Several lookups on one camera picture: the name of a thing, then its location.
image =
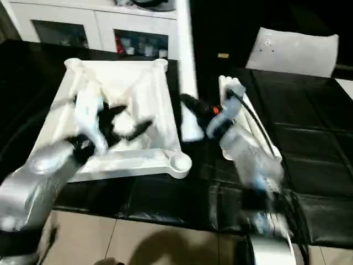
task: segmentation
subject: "white cabinet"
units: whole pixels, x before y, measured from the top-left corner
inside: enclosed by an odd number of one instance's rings
[[[25,41],[82,46],[101,50],[94,11],[38,4],[11,4]]]
[[[178,59],[177,13],[113,0],[9,0],[23,40]]]
[[[105,51],[117,52],[119,42],[127,41],[135,54],[143,55],[149,46],[152,57],[167,50],[169,59],[178,58],[176,20],[107,12],[96,12],[96,18]]]

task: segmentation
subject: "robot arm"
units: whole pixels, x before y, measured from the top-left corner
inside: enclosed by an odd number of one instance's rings
[[[240,264],[295,265],[287,220],[278,201],[284,176],[280,160],[268,154],[253,134],[234,122],[244,92],[241,85],[226,87],[224,108],[210,106],[187,94],[182,94],[181,100],[194,113],[208,138],[217,141],[227,158],[234,161],[243,185],[240,223],[248,235],[248,257]]]
[[[69,137],[44,146],[31,154],[26,163],[10,174],[0,185],[0,265],[32,265],[38,261],[38,246],[42,230],[54,207],[55,200],[70,178],[94,154],[104,148],[97,143],[104,140],[107,148],[121,139],[131,141],[151,125],[139,123],[129,135],[113,132],[112,120],[126,106],[93,111],[98,117],[82,119],[85,134]],[[92,135],[99,133],[100,142]]]

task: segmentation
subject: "glass cabinet door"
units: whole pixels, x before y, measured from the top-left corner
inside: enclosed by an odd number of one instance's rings
[[[168,58],[168,36],[136,31],[114,30],[116,51],[151,58]]]
[[[92,10],[21,3],[11,7],[25,41],[101,50]]]
[[[96,12],[105,51],[178,59],[177,21],[142,15]]]
[[[42,20],[32,23],[41,43],[89,48],[83,25]]]

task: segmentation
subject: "black tablecloth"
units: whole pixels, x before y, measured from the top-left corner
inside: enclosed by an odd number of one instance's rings
[[[109,52],[7,41],[0,46],[3,91],[0,170],[3,178],[27,158],[65,73],[64,60],[132,60]],[[197,67],[200,97],[217,103],[218,75],[238,77],[283,154],[284,193],[302,213],[312,244],[353,247],[353,103],[333,79],[229,65]],[[168,86],[180,125],[177,63]],[[237,171],[213,142],[182,144],[193,162],[185,179],[167,174],[68,184],[56,209],[198,230],[240,232]]]

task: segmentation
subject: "orange component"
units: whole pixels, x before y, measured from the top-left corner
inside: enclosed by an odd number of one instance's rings
[[[213,107],[213,112],[217,115],[220,113],[220,110],[217,107]]]

